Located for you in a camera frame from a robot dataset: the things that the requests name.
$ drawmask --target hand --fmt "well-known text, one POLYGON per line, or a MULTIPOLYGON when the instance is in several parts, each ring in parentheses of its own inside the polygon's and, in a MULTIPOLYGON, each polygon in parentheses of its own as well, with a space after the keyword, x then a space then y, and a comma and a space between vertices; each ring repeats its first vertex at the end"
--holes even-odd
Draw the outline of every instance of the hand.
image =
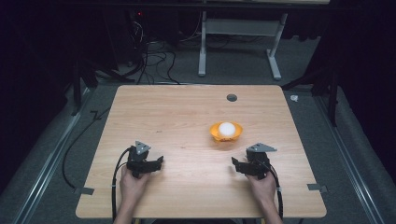
POLYGON ((280 216, 277 213, 274 203, 276 182, 271 172, 268 172, 267 176, 261 180, 259 180, 257 176, 253 175, 246 175, 246 177, 250 182, 254 197, 262 208, 265 223, 283 223, 282 219, 280 219, 280 216))
POLYGON ((149 180, 150 173, 143 174, 140 178, 132 176, 132 171, 124 165, 121 167, 121 205, 114 223, 132 223, 132 212, 139 199, 142 197, 149 180))

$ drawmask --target white ball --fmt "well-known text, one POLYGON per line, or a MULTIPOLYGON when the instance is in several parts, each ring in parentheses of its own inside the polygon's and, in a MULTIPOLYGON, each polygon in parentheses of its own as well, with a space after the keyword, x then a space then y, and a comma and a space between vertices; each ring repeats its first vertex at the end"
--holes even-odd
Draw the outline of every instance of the white ball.
POLYGON ((219 126, 219 134, 223 137, 232 137, 235 134, 235 126, 230 122, 223 122, 219 126))

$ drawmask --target gray carpet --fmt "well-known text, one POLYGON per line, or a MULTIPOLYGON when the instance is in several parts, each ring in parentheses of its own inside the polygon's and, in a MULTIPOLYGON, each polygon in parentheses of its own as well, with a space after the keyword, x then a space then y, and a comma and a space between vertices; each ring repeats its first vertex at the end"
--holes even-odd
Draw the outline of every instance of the gray carpet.
MULTIPOLYGON (((207 51, 206 77, 197 76, 199 47, 191 46, 195 44, 194 42, 179 45, 177 48, 165 47, 165 49, 161 44, 157 44, 150 49, 172 50, 176 54, 175 66, 170 75, 180 83, 283 85, 304 73, 318 43, 317 40, 305 42, 295 39, 282 40, 276 59, 283 78, 281 81, 274 81, 269 63, 263 58, 265 49, 263 46, 271 46, 271 39, 260 38, 249 41, 251 38, 240 36, 234 36, 233 39, 237 41, 234 40, 223 48, 219 46, 224 45, 224 41, 209 39, 208 45, 213 48, 207 51)), ((172 64, 172 55, 166 56, 165 62, 158 65, 156 62, 160 60, 159 57, 152 55, 149 57, 147 74, 142 76, 141 84, 149 84, 153 81, 170 82, 160 77, 166 77, 166 71, 172 64)), ((101 81, 99 87, 92 90, 91 98, 81 111, 81 117, 66 147, 70 146, 92 121, 92 110, 101 112, 111 106, 119 85, 120 83, 101 81)), ((315 98, 307 88, 309 87, 284 93, 314 175, 318 183, 328 189, 328 192, 322 193, 328 212, 326 217, 306 219, 304 223, 370 223, 346 172, 342 157, 336 149, 326 118, 321 115, 315 98), (291 94, 299 95, 297 103, 290 100, 291 94)), ((364 174, 368 189, 374 196, 384 223, 392 223, 396 220, 395 186, 371 149, 342 92, 338 101, 337 129, 343 136, 351 155, 356 159, 358 169, 364 174)), ((57 141, 66 129, 72 110, 73 105, 69 101, 64 111, 42 133, 31 154, 1 195, 0 223, 12 223, 15 219, 47 157, 55 149, 57 141)), ((66 174, 76 186, 82 187, 84 184, 105 123, 106 115, 103 119, 97 120, 70 150, 66 160, 66 174)), ((59 163, 37 208, 33 208, 34 212, 28 219, 30 223, 111 223, 110 219, 76 217, 77 204, 78 196, 65 184, 59 163)), ((285 218, 285 223, 298 223, 298 221, 299 219, 285 218)))

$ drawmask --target orange bowl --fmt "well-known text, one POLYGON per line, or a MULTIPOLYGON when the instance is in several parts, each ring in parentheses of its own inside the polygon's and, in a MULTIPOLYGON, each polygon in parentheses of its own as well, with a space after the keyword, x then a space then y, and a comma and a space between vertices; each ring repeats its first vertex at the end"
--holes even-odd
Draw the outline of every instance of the orange bowl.
POLYGON ((239 135, 241 135, 243 131, 242 126, 236 122, 230 122, 231 124, 233 124, 233 126, 235 126, 235 133, 233 134, 233 136, 224 137, 221 136, 221 134, 219 133, 219 126, 222 123, 223 122, 217 122, 210 127, 210 134, 212 134, 213 138, 215 138, 216 141, 220 142, 234 141, 238 139, 239 135))

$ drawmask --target wooden tabletop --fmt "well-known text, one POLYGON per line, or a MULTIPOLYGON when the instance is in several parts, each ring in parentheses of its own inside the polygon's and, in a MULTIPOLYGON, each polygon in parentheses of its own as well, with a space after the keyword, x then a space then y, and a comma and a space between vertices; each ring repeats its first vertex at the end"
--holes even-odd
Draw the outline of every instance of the wooden tabletop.
POLYGON ((279 176, 284 217, 326 214, 318 190, 307 187, 316 180, 278 86, 119 87, 85 183, 94 193, 81 195, 78 217, 111 217, 114 168, 135 140, 151 146, 148 161, 164 156, 164 162, 151 174, 134 217, 262 217, 231 160, 246 161, 246 148, 256 143, 277 148, 267 154, 279 176), (228 94, 237 100, 228 101, 228 94), (243 127, 238 140, 213 139, 210 126, 220 121, 243 127))

